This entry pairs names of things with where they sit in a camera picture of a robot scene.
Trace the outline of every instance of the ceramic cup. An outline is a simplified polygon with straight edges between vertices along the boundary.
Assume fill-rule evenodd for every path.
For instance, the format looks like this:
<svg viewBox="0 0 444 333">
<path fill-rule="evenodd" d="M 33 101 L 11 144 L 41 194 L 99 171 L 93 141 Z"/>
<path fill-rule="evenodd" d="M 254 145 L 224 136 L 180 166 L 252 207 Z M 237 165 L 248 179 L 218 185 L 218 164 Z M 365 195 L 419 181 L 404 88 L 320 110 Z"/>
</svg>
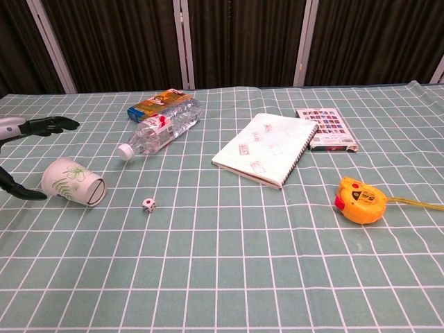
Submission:
<svg viewBox="0 0 444 333">
<path fill-rule="evenodd" d="M 50 196 L 62 196 L 88 207 L 97 206 L 106 195 L 106 183 L 79 163 L 62 157 L 43 173 L 42 189 Z"/>
</svg>

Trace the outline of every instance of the bottle cap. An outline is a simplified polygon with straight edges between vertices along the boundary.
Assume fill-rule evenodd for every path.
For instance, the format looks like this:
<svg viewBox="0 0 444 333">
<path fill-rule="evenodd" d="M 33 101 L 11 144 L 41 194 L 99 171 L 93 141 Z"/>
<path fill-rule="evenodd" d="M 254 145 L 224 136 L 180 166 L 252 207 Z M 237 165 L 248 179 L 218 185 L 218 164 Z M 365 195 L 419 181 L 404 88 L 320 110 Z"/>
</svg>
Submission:
<svg viewBox="0 0 444 333">
<path fill-rule="evenodd" d="M 122 160 L 128 161 L 134 157 L 134 150 L 129 144 L 121 144 L 117 147 L 117 152 Z"/>
</svg>

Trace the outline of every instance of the white die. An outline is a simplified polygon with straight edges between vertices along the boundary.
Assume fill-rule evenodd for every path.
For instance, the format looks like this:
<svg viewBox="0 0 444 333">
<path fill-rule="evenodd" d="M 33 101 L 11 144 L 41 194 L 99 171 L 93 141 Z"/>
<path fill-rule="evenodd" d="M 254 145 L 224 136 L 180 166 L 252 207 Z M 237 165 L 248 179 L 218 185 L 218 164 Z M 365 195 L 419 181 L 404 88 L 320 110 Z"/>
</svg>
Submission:
<svg viewBox="0 0 444 333">
<path fill-rule="evenodd" d="M 145 212 L 152 213 L 154 212 L 155 208 L 157 207 L 157 204 L 152 198 L 147 198 L 142 203 L 142 206 L 144 208 Z"/>
</svg>

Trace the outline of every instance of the yellow tape measure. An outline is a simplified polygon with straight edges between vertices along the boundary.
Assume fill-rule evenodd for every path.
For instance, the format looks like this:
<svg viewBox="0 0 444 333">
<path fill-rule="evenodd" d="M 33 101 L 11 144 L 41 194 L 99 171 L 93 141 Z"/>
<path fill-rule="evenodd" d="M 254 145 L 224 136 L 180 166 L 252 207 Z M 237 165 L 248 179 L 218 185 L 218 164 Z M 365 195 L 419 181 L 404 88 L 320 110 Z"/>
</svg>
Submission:
<svg viewBox="0 0 444 333">
<path fill-rule="evenodd" d="M 431 205 L 406 198 L 388 198 L 376 187 L 350 177 L 341 179 L 334 205 L 347 219 L 358 224 L 367 224 L 379 220 L 386 210 L 386 204 L 390 201 L 444 211 L 442 205 Z"/>
</svg>

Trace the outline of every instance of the green grid tablecloth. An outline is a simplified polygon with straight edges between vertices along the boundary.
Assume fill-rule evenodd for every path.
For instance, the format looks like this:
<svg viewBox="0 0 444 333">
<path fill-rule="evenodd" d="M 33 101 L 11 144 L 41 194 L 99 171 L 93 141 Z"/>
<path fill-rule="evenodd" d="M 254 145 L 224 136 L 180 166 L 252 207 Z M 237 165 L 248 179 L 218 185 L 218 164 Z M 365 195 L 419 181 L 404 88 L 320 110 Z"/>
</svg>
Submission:
<svg viewBox="0 0 444 333">
<path fill-rule="evenodd" d="M 199 90 L 196 126 L 125 163 L 126 109 L 154 93 L 0 100 L 5 116 L 81 123 L 5 145 L 17 182 L 40 186 L 64 156 L 109 188 L 89 210 L 0 192 L 0 331 L 444 332 L 444 213 L 392 204 L 364 227 L 334 208 L 343 176 L 444 203 L 443 86 Z M 255 114 L 319 107 L 339 109 L 358 153 L 307 151 L 280 191 L 211 164 Z"/>
</svg>

